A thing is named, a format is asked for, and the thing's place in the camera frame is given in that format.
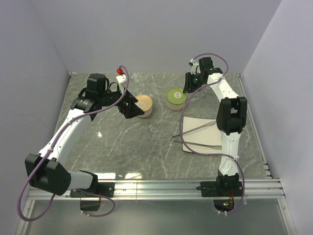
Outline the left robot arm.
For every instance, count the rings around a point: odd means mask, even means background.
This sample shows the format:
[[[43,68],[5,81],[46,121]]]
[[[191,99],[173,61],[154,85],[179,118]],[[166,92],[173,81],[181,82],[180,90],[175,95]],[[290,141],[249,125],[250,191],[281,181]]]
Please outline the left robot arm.
[[[48,144],[38,154],[29,154],[25,159],[30,186],[55,195],[67,190],[82,190],[95,196],[100,185],[98,176],[87,171],[70,172],[64,167],[66,159],[84,130],[99,112],[116,106],[125,118],[144,114],[137,99],[128,91],[130,78],[126,72],[116,77],[116,91],[110,90],[109,79],[100,73],[92,73],[70,106],[66,119]]]

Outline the green round lunch box lid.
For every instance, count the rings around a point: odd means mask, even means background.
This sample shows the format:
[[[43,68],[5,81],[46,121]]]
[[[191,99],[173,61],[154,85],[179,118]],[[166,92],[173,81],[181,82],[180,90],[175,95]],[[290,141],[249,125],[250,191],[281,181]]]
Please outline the green round lunch box lid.
[[[167,91],[166,98],[169,102],[178,105],[186,101],[186,94],[181,88],[173,87]]]

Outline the beige round lunch box lid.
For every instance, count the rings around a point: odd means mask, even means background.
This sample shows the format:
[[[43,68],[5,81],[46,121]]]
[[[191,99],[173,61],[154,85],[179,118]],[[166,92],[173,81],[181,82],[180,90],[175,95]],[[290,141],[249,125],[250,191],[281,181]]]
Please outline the beige round lunch box lid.
[[[153,106],[153,101],[152,99],[145,94],[140,94],[136,96],[138,102],[135,103],[141,110],[143,111],[148,111],[152,108]]]

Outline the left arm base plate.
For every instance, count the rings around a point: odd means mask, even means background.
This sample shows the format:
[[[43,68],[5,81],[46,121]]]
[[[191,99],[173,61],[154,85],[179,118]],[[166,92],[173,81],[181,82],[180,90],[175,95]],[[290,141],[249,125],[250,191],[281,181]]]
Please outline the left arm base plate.
[[[115,183],[113,182],[98,182],[95,186],[89,189],[77,189],[70,191],[71,198],[86,198],[86,197],[99,197],[99,195],[112,198],[114,194]]]

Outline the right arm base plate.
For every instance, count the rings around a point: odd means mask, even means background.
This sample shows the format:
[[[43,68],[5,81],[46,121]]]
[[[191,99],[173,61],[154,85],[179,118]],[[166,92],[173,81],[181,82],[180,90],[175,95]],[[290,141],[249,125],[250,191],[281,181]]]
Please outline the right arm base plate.
[[[244,187],[240,181],[235,184],[202,181],[196,189],[201,191],[202,197],[241,197]]]

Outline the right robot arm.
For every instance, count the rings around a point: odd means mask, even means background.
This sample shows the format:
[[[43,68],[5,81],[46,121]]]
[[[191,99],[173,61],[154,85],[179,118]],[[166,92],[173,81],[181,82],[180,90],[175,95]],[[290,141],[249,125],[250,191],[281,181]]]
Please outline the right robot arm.
[[[215,182],[201,183],[203,196],[227,197],[244,195],[244,175],[238,163],[239,140],[246,125],[247,98],[239,96],[225,79],[227,72],[213,65],[210,53],[203,53],[189,62],[191,71],[185,75],[183,92],[187,101],[204,88],[210,87],[219,101],[216,117],[221,132],[222,153]]]

